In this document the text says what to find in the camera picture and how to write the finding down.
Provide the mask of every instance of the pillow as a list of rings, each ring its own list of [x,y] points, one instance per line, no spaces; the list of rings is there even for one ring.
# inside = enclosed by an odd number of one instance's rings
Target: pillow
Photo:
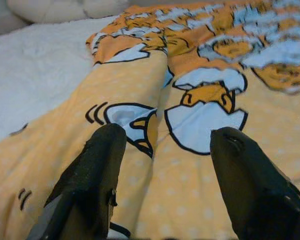
[[[34,23],[62,23],[118,15],[130,0],[7,0],[8,7]]]

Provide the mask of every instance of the orange cartoon character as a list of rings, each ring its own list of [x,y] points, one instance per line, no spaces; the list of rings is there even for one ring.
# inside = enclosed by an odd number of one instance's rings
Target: orange cartoon character
[[[233,13],[227,9],[213,13],[211,25],[216,35],[225,32],[234,25]]]
[[[300,93],[300,41],[274,42],[260,53],[242,61],[270,89],[287,94]]]
[[[237,70],[200,67],[173,83],[185,91],[180,104],[164,111],[170,135],[189,152],[210,154],[211,130],[225,126],[242,130],[248,114],[236,109],[236,95],[247,88]]]
[[[287,40],[300,41],[300,26],[294,26],[287,30],[272,32],[265,36],[268,43],[284,42]]]
[[[89,109],[85,114],[87,121],[90,123],[96,121],[103,125],[104,121],[98,118],[98,111],[106,104],[107,102]],[[158,136],[156,108],[134,102],[116,103],[108,105],[103,111],[103,116],[107,124],[114,123],[124,128],[130,144],[150,158],[153,157]]]
[[[125,17],[125,24],[127,28],[140,28],[140,27],[151,27],[153,22],[156,20],[155,16],[150,12],[143,12],[140,14],[133,14]]]
[[[160,32],[157,27],[123,27],[111,34],[99,32],[88,40],[87,45],[92,51],[95,64],[129,62],[149,57],[144,36]]]
[[[237,63],[264,47],[257,37],[219,35],[198,47],[198,54],[209,61]]]

